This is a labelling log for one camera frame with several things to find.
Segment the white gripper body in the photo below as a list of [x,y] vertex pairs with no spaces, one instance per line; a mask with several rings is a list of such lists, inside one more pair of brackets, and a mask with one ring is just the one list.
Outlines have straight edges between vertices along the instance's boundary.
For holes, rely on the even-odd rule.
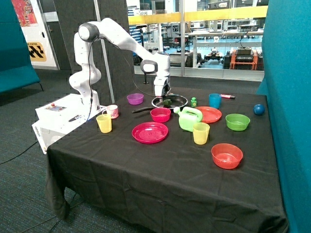
[[154,91],[156,97],[167,95],[171,90],[170,78],[165,76],[156,76],[154,80]]

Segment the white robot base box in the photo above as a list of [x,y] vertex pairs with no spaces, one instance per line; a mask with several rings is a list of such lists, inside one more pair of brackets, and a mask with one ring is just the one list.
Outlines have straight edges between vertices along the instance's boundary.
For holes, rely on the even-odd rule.
[[92,105],[84,105],[79,94],[69,94],[37,108],[38,121],[33,131],[44,154],[47,148],[63,136],[80,127],[105,109],[95,99]]

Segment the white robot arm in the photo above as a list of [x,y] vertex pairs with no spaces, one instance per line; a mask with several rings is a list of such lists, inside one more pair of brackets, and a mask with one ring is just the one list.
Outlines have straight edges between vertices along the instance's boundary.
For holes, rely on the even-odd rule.
[[80,103],[87,113],[95,112],[100,107],[98,94],[91,88],[91,85],[101,78],[101,72],[94,65],[92,45],[102,39],[106,39],[120,50],[132,51],[142,58],[141,70],[145,74],[156,74],[155,96],[162,101],[164,96],[168,95],[171,87],[170,57],[167,53],[150,53],[122,26],[110,18],[105,18],[100,22],[91,21],[80,25],[74,36],[75,61],[82,70],[69,78],[71,87],[80,93]]

